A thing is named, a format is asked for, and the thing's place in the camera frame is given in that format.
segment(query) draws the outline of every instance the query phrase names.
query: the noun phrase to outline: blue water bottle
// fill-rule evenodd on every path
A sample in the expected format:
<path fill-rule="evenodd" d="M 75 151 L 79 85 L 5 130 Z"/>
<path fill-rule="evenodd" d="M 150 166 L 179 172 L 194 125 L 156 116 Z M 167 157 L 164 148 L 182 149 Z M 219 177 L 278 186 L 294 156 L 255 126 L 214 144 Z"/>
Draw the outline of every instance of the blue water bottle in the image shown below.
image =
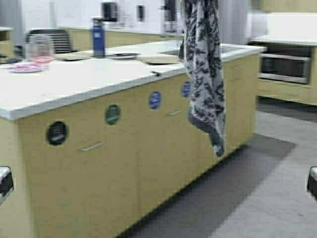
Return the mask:
<path fill-rule="evenodd" d="M 105 31 L 103 28 L 103 19 L 101 17 L 94 17 L 94 26 L 92 29 L 94 57 L 104 58 L 106 55 L 105 50 Z"/>

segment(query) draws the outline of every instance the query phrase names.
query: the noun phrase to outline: cutting board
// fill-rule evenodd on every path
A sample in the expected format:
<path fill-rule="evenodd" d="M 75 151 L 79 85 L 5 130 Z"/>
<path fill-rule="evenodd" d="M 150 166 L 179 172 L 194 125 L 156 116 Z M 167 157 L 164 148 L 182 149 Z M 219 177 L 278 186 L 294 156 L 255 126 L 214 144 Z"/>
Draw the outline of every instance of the cutting board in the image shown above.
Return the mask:
<path fill-rule="evenodd" d="M 154 55 L 154 56 L 137 56 L 139 61 L 150 64 L 177 64 L 180 63 L 178 56 Z"/>
<path fill-rule="evenodd" d="M 61 60 L 61 61 L 88 60 L 90 58 L 91 56 L 87 54 L 80 54 L 80 53 L 67 53 L 67 54 L 55 55 L 55 59 Z"/>

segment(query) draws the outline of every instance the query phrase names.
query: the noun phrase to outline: patterned towel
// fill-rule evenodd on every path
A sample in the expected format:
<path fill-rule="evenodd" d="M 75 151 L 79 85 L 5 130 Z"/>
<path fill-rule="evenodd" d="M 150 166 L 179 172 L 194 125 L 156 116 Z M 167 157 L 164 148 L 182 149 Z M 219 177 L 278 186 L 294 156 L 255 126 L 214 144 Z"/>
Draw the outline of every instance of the patterned towel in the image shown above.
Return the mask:
<path fill-rule="evenodd" d="M 179 58 L 192 81 L 188 119 L 210 135 L 218 157 L 224 154 L 225 99 L 218 0 L 181 0 L 184 40 Z"/>

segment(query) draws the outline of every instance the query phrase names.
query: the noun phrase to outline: round sticker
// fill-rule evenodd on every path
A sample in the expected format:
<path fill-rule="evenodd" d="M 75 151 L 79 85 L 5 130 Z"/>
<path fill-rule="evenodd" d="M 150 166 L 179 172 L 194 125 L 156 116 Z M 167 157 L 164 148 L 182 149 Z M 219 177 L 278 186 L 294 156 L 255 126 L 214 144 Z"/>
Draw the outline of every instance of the round sticker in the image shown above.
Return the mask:
<path fill-rule="evenodd" d="M 182 95 L 184 98 L 188 98 L 190 95 L 190 82 L 186 82 L 182 88 Z"/>
<path fill-rule="evenodd" d="M 58 146 L 64 143 L 67 138 L 67 126 L 63 122 L 53 123 L 47 132 L 47 140 L 50 145 Z"/>
<path fill-rule="evenodd" d="M 161 103 L 161 94 L 160 92 L 153 92 L 150 95 L 150 100 L 149 100 L 149 104 L 150 104 L 150 108 L 153 110 L 156 110 L 160 107 L 160 103 Z"/>
<path fill-rule="evenodd" d="M 111 105 L 106 111 L 106 122 L 109 125 L 116 124 L 120 119 L 120 108 L 117 105 Z"/>

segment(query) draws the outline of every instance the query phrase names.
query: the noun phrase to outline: dark floor mat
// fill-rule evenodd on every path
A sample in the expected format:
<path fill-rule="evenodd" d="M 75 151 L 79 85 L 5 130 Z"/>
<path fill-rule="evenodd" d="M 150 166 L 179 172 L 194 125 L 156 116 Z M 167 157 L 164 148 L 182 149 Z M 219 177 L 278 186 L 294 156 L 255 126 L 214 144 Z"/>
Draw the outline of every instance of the dark floor mat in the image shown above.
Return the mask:
<path fill-rule="evenodd" d="M 255 135 L 120 238 L 207 238 L 294 147 Z"/>
<path fill-rule="evenodd" d="M 317 123 L 317 107 L 272 98 L 259 98 L 258 111 Z"/>

